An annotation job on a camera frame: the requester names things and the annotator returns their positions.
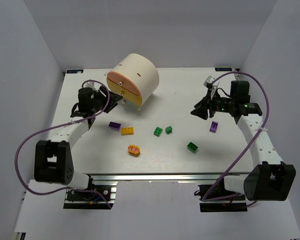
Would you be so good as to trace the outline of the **yellow drawer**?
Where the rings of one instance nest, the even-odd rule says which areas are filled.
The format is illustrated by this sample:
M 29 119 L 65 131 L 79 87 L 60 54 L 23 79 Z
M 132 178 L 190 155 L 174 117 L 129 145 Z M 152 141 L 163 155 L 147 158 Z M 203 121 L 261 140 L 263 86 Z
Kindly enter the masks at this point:
M 139 107 L 142 106 L 143 100 L 142 100 L 141 93 L 134 85 L 131 84 L 128 84 L 128 86 L 119 85 L 117 82 L 111 81 L 110 79 L 107 79 L 106 81 L 107 81 L 108 88 L 112 92 L 122 96 L 127 101 L 130 101 Z

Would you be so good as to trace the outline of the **purple curved lego brick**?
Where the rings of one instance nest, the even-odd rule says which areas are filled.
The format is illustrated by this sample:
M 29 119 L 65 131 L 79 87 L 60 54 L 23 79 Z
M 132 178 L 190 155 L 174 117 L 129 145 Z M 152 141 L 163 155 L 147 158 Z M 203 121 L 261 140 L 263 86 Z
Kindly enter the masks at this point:
M 216 133 L 218 129 L 218 122 L 212 121 L 209 131 L 212 133 Z

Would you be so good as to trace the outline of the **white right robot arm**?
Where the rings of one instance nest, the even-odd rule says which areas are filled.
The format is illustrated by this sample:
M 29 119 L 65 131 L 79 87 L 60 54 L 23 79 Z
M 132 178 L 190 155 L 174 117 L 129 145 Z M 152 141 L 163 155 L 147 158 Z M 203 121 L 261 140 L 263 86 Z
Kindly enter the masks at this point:
M 207 94 L 194 106 L 191 115 L 207 120 L 216 112 L 229 113 L 247 142 L 253 170 L 249 174 L 226 174 L 201 199 L 213 201 L 214 193 L 225 190 L 234 195 L 244 195 L 249 201 L 285 201 L 296 169 L 292 164 L 284 163 L 262 127 L 265 120 L 260 106 L 250 101 L 249 82 L 232 81 L 230 94 L 226 97 L 220 96 L 218 83 L 213 83 L 211 79 L 207 79 L 204 86 L 207 87 Z

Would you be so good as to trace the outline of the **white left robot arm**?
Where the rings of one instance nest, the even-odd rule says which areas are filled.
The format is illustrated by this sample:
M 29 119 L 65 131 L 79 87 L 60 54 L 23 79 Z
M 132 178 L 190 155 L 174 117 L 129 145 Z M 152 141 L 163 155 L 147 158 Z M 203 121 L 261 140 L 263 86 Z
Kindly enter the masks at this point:
M 52 138 L 38 141 L 35 146 L 34 179 L 86 190 L 90 177 L 74 169 L 72 148 L 90 130 L 95 115 L 109 113 L 122 99 L 121 95 L 104 86 L 79 89 L 78 102 L 71 109 L 70 124 Z

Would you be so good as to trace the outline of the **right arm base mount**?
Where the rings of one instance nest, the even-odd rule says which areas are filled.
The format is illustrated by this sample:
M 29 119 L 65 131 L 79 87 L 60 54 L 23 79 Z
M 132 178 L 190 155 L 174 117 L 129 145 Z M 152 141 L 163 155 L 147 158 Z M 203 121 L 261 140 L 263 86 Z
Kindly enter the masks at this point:
M 201 213 L 234 213 L 247 212 L 248 207 L 244 195 L 235 196 L 235 192 L 225 190 L 220 185 L 203 200 L 204 195 L 210 189 L 211 184 L 200 184 L 193 193 L 199 199 L 199 208 Z

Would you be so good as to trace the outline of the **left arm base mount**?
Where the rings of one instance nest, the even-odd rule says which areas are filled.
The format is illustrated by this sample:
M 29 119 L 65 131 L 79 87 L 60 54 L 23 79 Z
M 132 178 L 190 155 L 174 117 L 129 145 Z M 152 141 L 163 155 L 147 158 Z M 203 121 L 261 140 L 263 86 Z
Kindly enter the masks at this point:
M 110 210 L 116 199 L 117 181 L 99 179 L 91 175 L 88 192 L 67 190 L 63 202 L 66 210 Z

